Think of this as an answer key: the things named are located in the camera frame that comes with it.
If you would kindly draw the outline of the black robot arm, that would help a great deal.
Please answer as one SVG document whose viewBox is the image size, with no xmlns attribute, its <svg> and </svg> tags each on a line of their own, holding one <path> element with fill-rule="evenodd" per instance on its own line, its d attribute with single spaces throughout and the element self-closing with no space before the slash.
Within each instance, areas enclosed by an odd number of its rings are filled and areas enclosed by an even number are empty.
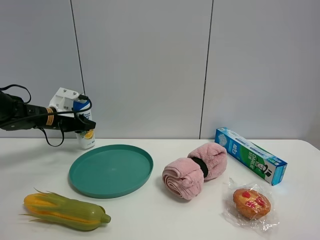
<svg viewBox="0 0 320 240">
<path fill-rule="evenodd" d="M 83 112 L 72 106 L 58 110 L 54 106 L 32 105 L 18 96 L 0 92 L 0 128 L 5 131 L 49 129 L 82 132 L 94 129 L 96 123 L 82 115 Z"/>
</svg>

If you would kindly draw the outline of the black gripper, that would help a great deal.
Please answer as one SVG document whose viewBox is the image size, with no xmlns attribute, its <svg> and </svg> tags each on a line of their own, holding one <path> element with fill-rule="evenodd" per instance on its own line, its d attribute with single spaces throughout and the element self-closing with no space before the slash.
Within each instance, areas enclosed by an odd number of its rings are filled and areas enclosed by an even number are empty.
<svg viewBox="0 0 320 240">
<path fill-rule="evenodd" d="M 76 117 L 71 111 L 70 116 L 62 114 L 48 115 L 45 119 L 44 128 L 49 130 L 63 130 L 64 132 L 90 131 L 95 129 L 96 122 L 87 119 L 83 114 Z"/>
</svg>

